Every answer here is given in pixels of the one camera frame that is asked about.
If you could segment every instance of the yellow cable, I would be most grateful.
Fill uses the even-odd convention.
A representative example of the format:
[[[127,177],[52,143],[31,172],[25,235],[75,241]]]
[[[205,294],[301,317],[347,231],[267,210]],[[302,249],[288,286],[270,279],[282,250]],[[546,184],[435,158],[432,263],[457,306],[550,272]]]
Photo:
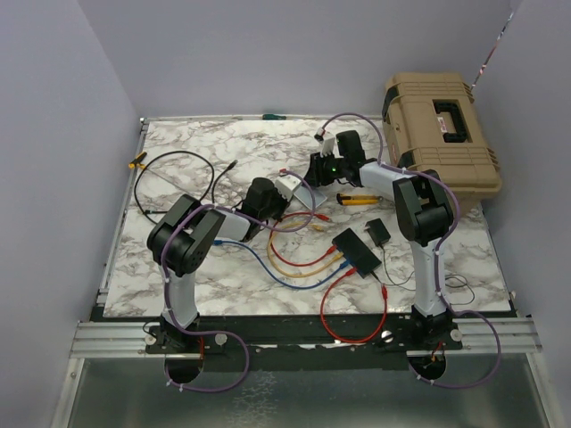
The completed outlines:
[[[302,221],[294,221],[293,223],[287,223],[286,225],[282,225],[282,228],[289,228],[289,227],[293,228],[293,227],[300,226],[302,224],[303,224]],[[323,230],[323,227],[321,227],[319,225],[314,225],[314,224],[310,223],[309,226],[313,227],[315,230],[319,230],[319,231]],[[276,236],[277,236],[277,233],[273,233],[271,235],[271,237],[268,239],[268,246],[266,247],[266,251],[268,252],[268,260],[271,263],[271,266],[273,266],[277,272],[279,272],[282,275],[289,276],[290,278],[307,278],[308,276],[314,276],[314,275],[318,274],[319,272],[323,272],[325,269],[329,268],[336,261],[338,261],[340,258],[343,257],[343,254],[340,252],[339,254],[336,254],[330,261],[328,261],[328,263],[326,263],[322,267],[318,267],[317,269],[312,270],[311,272],[308,272],[306,274],[292,274],[290,272],[285,272],[285,270],[283,270],[276,263],[276,260],[274,259],[274,256],[271,253],[271,244],[274,242],[274,239],[276,239]]]

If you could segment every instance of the gray floor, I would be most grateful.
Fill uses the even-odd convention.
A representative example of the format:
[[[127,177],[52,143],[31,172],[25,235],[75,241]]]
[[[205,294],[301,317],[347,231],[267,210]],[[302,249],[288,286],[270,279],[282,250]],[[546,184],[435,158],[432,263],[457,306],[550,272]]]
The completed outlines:
[[[470,382],[493,357],[450,358],[443,380]],[[503,359],[485,386],[447,391],[417,382],[410,372],[346,370],[253,372],[221,394],[165,386],[162,361],[87,363],[72,427],[547,427],[525,355]],[[205,374],[218,385],[236,374]]]

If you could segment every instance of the gray wall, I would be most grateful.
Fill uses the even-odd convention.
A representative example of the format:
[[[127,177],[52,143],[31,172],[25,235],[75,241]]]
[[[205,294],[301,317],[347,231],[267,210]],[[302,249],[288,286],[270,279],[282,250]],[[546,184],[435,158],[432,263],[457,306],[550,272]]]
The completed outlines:
[[[141,116],[379,113],[395,72],[468,82],[509,0],[79,0]]]
[[[486,207],[517,306],[532,313],[571,423],[571,4],[525,0],[476,87],[504,186]]]
[[[45,427],[138,123],[75,0],[4,0],[0,58],[0,424]]]

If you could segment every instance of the blue cable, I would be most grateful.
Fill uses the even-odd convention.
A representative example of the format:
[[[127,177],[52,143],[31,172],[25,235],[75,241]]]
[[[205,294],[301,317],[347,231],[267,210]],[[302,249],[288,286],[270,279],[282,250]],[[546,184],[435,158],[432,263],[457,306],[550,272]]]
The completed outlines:
[[[310,290],[312,288],[317,288],[320,285],[326,283],[327,281],[329,281],[331,278],[333,278],[335,275],[337,275],[339,272],[341,272],[343,269],[347,268],[349,266],[349,261],[344,261],[341,265],[339,265],[339,267],[335,270],[335,272],[333,272],[331,275],[329,275],[327,278],[322,279],[321,281],[319,281],[317,284],[314,285],[308,285],[306,287],[298,287],[297,285],[291,285],[288,283],[285,283],[284,281],[282,281],[281,279],[277,278],[273,272],[271,270],[268,269],[268,267],[266,266],[266,264],[264,263],[264,261],[260,258],[260,256],[258,255],[258,253],[256,251],[254,251],[253,249],[251,249],[249,246],[247,246],[245,243],[239,243],[238,241],[226,241],[223,239],[216,239],[214,240],[214,245],[223,245],[225,243],[229,243],[231,245],[237,245],[238,247],[242,247],[245,248],[246,250],[248,250],[251,254],[253,254],[253,256],[260,262],[260,264],[263,266],[263,268],[266,270],[266,272],[268,272],[268,275],[272,277],[272,279],[274,281],[276,281],[277,283],[282,284],[284,287],[287,288],[291,288],[292,290]]]

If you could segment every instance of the white marble surface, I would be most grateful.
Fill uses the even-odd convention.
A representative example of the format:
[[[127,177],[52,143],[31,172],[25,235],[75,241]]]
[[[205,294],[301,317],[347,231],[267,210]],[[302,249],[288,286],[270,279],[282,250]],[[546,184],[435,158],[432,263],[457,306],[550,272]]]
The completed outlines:
[[[238,159],[235,169],[222,179],[217,187],[217,202],[231,206],[240,201],[255,177],[275,178],[283,168],[304,175],[309,166],[309,155],[319,150],[313,139],[322,119],[262,121],[240,119],[211,119],[208,121],[157,121],[149,126],[145,150],[151,159],[172,150],[190,150],[200,153],[215,166],[217,174],[229,162]],[[338,120],[329,127],[332,132],[356,129],[361,136],[367,155],[376,157],[379,147],[374,130],[361,121]],[[159,160],[156,170],[168,176],[190,194],[199,196],[209,181],[209,170],[197,159],[176,155]],[[335,202],[337,192],[372,193],[369,189],[352,189],[348,185],[331,185],[323,189],[330,196],[319,212],[328,215],[324,232],[305,229],[295,234],[281,234],[276,245],[294,261],[315,259],[330,245],[331,239],[346,227],[353,230],[373,248],[365,223],[381,218],[392,239],[386,245],[387,267],[395,281],[408,277],[413,269],[410,247],[398,231],[393,205],[343,207]],[[140,199],[145,207],[168,209],[180,192],[158,177],[146,174],[139,187]],[[289,212],[301,207],[294,202]],[[158,316],[162,310],[162,283],[158,267],[153,263],[145,240],[153,225],[146,220],[131,201],[125,226],[120,238],[110,290],[105,304],[106,317]],[[249,243],[264,260],[268,232],[262,231]],[[379,249],[373,250],[382,259]],[[484,218],[473,210],[463,218],[458,230],[446,246],[446,270],[465,276],[476,294],[469,305],[458,309],[509,310],[508,293],[487,234]],[[314,284],[332,272],[329,270],[305,279],[283,278],[291,284]],[[377,273],[385,280],[382,268]],[[309,291],[294,291],[274,283],[266,275],[249,251],[235,246],[213,247],[199,268],[196,299],[202,315],[293,315],[318,314],[321,296],[326,285]],[[414,276],[405,285],[414,289]],[[466,288],[450,289],[450,301],[470,301],[472,294]],[[389,310],[408,312],[414,292],[389,287]],[[373,278],[351,276],[331,293],[327,304],[330,313],[372,313],[382,309],[379,286]]]

